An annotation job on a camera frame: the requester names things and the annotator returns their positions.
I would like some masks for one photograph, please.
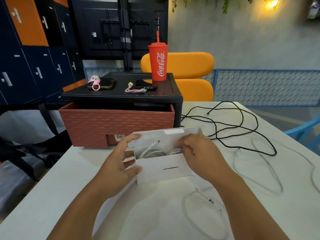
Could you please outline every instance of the brick pattern drawer front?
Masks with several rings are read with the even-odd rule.
[[[132,132],[173,128],[171,112],[75,109],[69,103],[59,109],[72,144],[75,147],[105,148],[116,141],[108,135],[130,135]]]

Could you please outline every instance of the white box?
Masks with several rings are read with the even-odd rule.
[[[182,153],[159,157],[137,158],[144,150],[157,140],[160,140],[160,142],[154,147],[154,149],[160,149],[168,154],[173,148],[175,148],[174,143],[181,137],[188,134],[202,135],[200,127],[158,129],[134,133],[141,134],[141,137],[138,140],[130,142],[128,146],[134,147],[136,165],[143,167],[142,172],[137,176],[138,184],[184,177],[193,173]]]

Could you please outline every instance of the hanging green plant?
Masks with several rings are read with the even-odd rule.
[[[207,6],[208,4],[208,1],[209,0],[205,0],[205,7]],[[223,1],[223,6],[222,6],[222,13],[228,13],[228,7],[229,7],[229,2],[230,0],[224,0]],[[184,3],[184,7],[186,8],[187,7],[187,3],[188,3],[188,0],[183,0],[183,3]],[[217,8],[219,4],[219,0],[214,0],[214,10]],[[174,12],[174,9],[177,7],[177,0],[172,0],[172,12]]]

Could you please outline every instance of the left hand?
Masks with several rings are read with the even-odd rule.
[[[134,164],[134,159],[123,162],[126,158],[134,156],[134,151],[126,151],[128,143],[140,137],[140,134],[131,134],[123,137],[93,178],[92,181],[106,199],[116,196],[142,171],[140,166],[133,166],[126,170],[127,167]]]

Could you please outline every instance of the black phone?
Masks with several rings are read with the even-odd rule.
[[[145,80],[136,80],[136,89],[146,89],[148,91],[155,91],[157,90],[158,86],[155,81],[152,81],[152,79],[145,79]]]
[[[92,89],[93,82],[88,83],[88,89]],[[101,77],[100,78],[100,90],[112,90],[116,84],[116,79],[112,77]]]

